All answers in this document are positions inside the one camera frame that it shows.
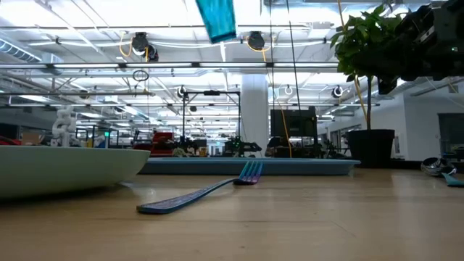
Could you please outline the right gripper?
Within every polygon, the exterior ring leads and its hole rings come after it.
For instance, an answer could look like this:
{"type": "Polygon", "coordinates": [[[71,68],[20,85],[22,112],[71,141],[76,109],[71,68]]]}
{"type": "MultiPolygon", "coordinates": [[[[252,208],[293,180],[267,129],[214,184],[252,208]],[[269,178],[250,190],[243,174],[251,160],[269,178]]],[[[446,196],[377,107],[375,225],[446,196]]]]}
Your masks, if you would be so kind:
{"type": "Polygon", "coordinates": [[[395,89],[399,77],[411,80],[417,77],[441,79],[438,65],[439,36],[435,26],[435,22],[439,21],[440,9],[431,4],[423,5],[409,13],[396,27],[397,62],[394,64],[393,75],[377,77],[380,95],[387,95],[395,89]]]}

